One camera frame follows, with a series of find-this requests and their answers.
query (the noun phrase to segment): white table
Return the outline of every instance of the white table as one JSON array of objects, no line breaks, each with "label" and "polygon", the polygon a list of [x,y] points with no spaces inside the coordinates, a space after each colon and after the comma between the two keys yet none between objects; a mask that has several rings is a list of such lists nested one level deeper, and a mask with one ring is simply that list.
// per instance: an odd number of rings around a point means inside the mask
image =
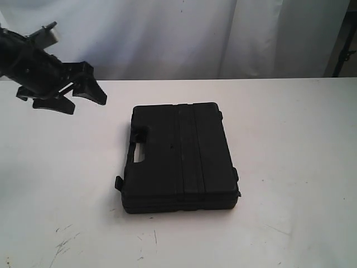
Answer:
[{"label": "white table", "polygon": [[[0,267],[356,267],[357,79],[100,85],[106,106],[77,98],[68,116],[0,82]],[[238,205],[126,214],[132,108],[212,101]]]}]

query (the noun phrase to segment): white curtain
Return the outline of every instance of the white curtain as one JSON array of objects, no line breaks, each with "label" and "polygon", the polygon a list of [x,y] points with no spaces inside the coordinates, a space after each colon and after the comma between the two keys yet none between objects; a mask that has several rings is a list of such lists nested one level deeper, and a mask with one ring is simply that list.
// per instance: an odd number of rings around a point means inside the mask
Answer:
[{"label": "white curtain", "polygon": [[0,11],[22,34],[57,21],[47,52],[88,61],[97,79],[290,78],[323,75],[348,3],[0,0]]}]

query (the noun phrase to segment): robotic arm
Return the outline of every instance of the robotic arm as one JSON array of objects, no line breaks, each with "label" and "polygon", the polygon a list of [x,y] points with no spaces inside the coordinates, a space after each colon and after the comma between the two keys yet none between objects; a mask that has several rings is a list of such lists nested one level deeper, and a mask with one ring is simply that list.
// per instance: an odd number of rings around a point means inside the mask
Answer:
[{"label": "robotic arm", "polygon": [[33,99],[34,109],[49,109],[73,114],[75,104],[65,97],[83,97],[105,105],[107,95],[93,76],[87,62],[62,63],[44,49],[57,43],[53,22],[29,36],[8,31],[0,26],[0,77],[5,75],[18,84],[16,96]]}]

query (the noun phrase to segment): black plastic case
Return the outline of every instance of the black plastic case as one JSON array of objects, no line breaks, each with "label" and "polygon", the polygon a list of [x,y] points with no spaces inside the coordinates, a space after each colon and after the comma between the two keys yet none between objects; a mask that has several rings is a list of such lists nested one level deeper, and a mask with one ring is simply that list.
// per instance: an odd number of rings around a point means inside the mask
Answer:
[{"label": "black plastic case", "polygon": [[[137,106],[122,192],[128,213],[230,209],[240,197],[216,103]],[[145,158],[133,162],[136,143]]]}]

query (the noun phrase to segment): white backdrop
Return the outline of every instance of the white backdrop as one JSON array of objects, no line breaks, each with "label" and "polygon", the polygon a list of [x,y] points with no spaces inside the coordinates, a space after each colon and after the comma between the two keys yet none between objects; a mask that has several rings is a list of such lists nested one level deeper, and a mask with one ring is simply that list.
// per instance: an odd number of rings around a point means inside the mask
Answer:
[{"label": "white backdrop", "polygon": [[22,34],[57,21],[48,52],[90,62],[97,79],[289,78],[323,75],[348,3],[0,0],[0,11]]}]

